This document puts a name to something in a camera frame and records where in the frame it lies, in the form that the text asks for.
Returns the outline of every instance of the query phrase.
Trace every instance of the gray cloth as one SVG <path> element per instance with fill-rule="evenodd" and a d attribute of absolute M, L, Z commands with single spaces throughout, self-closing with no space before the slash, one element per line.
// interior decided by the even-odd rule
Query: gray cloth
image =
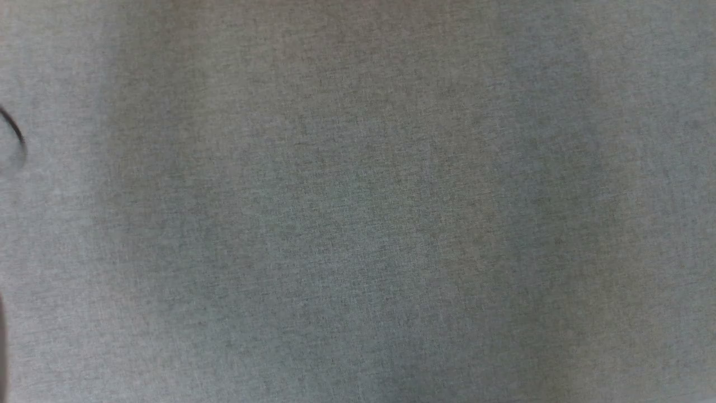
<path fill-rule="evenodd" d="M 0 7 L 11 403 L 716 396 L 713 0 Z"/>

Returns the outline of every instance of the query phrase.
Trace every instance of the gray background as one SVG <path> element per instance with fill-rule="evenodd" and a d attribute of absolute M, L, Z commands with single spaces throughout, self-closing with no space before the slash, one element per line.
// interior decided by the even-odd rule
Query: gray background
<path fill-rule="evenodd" d="M 0 6 L 10 402 L 716 395 L 713 0 Z"/>

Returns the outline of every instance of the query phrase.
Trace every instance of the gray fabric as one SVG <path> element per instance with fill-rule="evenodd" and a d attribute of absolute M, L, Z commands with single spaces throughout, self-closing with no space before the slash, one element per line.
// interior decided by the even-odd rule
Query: gray fabric
<path fill-rule="evenodd" d="M 8 0 L 10 402 L 716 396 L 716 3 Z"/>

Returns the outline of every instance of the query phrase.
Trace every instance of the fabric surface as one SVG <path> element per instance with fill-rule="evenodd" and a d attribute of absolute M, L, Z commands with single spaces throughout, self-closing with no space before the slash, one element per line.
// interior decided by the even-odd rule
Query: fabric surface
<path fill-rule="evenodd" d="M 11 403 L 716 396 L 713 0 L 0 7 Z"/>

